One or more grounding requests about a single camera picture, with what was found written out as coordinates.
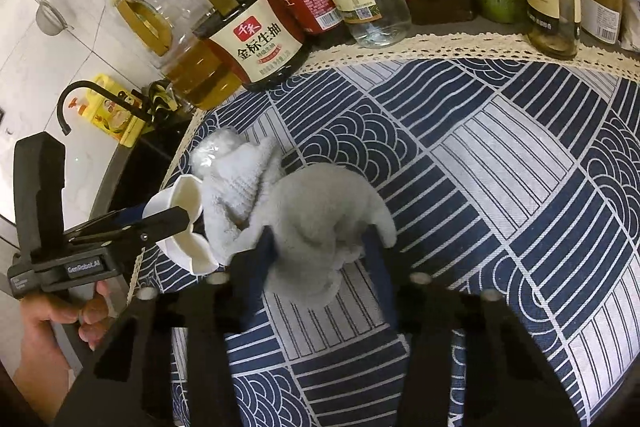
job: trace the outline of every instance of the human hand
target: human hand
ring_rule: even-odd
[[[24,336],[14,382],[33,410],[47,423],[55,418],[65,399],[69,371],[50,322],[73,324],[82,317],[80,338],[95,349],[110,325],[105,300],[109,294],[106,281],[97,283],[96,292],[97,295],[83,307],[43,293],[27,295],[20,301]]]

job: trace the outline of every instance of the tablecloth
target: tablecloth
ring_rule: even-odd
[[[210,112],[219,126],[278,139],[287,172],[332,162],[379,191],[403,262],[460,291],[496,288],[526,325],[587,425],[640,351],[640,94],[636,83],[557,64],[388,60],[295,76]],[[170,182],[190,171],[189,152]],[[408,358],[361,263],[337,298],[300,309],[277,295],[227,339],[245,425],[388,427]],[[138,285],[196,278],[158,248]],[[189,424],[186,332],[173,389]],[[450,424],[460,425],[464,338],[456,336]]]

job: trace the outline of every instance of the white towel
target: white towel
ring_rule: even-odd
[[[283,176],[282,151],[274,138],[253,145],[242,143],[233,131],[221,129],[198,145],[191,161],[203,181],[207,239],[215,260],[226,266],[238,251],[234,242],[248,225],[254,206],[263,204],[273,184]]]
[[[309,308],[335,298],[340,269],[363,254],[361,238],[368,225],[378,227],[385,247],[396,243],[393,218],[374,188],[362,176],[329,164],[307,167],[276,183],[256,206],[235,251],[253,248],[267,225],[279,253],[267,291]]]

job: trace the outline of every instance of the faucet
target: faucet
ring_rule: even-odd
[[[78,80],[77,82],[72,82],[68,86],[65,87],[65,90],[60,94],[60,98],[58,99],[58,106],[56,108],[56,116],[58,117],[58,123],[60,124],[60,129],[68,136],[71,132],[71,127],[66,123],[65,115],[63,109],[65,107],[65,99],[67,95],[79,87],[87,87],[88,89],[94,90],[96,93],[103,95],[103,97],[108,98],[111,102],[119,105],[120,107],[129,111],[136,118],[140,118],[140,120],[150,123],[152,121],[152,116],[148,113],[140,109],[139,107],[135,107],[128,102],[125,102],[123,99],[118,98],[112,92],[107,91],[101,86],[98,86],[95,82],[91,82],[88,80]]]

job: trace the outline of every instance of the forearm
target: forearm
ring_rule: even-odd
[[[69,387],[69,371],[56,361],[22,349],[14,383],[31,408],[47,424],[53,422]]]

